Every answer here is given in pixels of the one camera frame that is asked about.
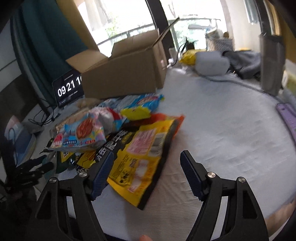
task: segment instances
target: digital clock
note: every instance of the digital clock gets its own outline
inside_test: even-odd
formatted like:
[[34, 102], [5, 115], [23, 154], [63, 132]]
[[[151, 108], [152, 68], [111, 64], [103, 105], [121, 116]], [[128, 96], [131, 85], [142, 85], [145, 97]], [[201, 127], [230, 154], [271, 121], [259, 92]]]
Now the digital clock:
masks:
[[72, 69], [52, 83], [54, 95], [59, 108], [77, 100], [84, 95], [81, 74]]

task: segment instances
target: mattress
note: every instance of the mattress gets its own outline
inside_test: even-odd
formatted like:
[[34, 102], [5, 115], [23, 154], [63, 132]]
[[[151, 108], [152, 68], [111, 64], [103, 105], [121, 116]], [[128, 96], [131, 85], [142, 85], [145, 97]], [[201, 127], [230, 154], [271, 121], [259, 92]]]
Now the mattress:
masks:
[[[186, 240], [202, 202], [193, 196], [180, 166], [189, 150], [196, 162], [221, 178], [247, 179], [265, 218], [290, 202], [296, 193], [296, 151], [278, 115], [277, 101], [233, 83], [211, 82], [178, 69], [167, 72], [158, 112], [186, 116], [172, 141], [161, 177], [143, 211], [110, 186], [92, 202], [106, 234], [138, 240]], [[75, 176], [65, 171], [59, 179]], [[75, 216], [71, 198], [68, 209]], [[227, 198], [222, 199], [212, 239], [220, 236]]]

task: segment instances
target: yellow bag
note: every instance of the yellow bag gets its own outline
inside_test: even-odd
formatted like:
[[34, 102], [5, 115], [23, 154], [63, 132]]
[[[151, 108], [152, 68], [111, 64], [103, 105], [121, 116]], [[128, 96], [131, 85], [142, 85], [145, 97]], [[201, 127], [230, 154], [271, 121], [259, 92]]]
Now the yellow bag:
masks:
[[91, 167], [92, 164], [95, 163], [95, 155], [96, 151], [85, 152], [79, 156], [77, 165], [81, 166], [82, 168], [88, 169]]
[[157, 121], [122, 130], [96, 153], [100, 161], [106, 150], [114, 153], [115, 161], [107, 182], [124, 199], [143, 210], [166, 162], [178, 120]]
[[205, 49], [189, 49], [182, 55], [182, 59], [180, 59], [179, 62], [187, 65], [195, 65], [195, 54], [205, 51]]

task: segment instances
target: human hand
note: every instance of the human hand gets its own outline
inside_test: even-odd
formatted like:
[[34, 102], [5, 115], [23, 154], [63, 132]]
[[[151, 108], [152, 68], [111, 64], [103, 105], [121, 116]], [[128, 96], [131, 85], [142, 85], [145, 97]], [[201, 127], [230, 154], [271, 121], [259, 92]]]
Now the human hand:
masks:
[[139, 241], [152, 241], [152, 239], [149, 238], [147, 235], [142, 235], [142, 236], [139, 238]]

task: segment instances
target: box flap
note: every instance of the box flap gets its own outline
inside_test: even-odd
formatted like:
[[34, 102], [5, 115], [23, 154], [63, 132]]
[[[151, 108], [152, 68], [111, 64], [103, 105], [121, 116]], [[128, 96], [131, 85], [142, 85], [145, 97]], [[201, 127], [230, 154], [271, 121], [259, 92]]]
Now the box flap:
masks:
[[105, 62], [107, 60], [108, 57], [103, 55], [99, 50], [87, 49], [67, 59], [66, 62], [80, 73], [83, 73], [99, 62]]
[[141, 33], [114, 44], [111, 57], [115, 58], [152, 46], [159, 37], [158, 29]]
[[180, 20], [180, 17], [177, 17], [175, 21], [173, 21], [157, 38], [157, 40], [153, 43], [152, 46], [156, 45], [159, 41], [162, 41], [164, 36], [170, 31], [171, 27], [174, 26], [178, 21]]

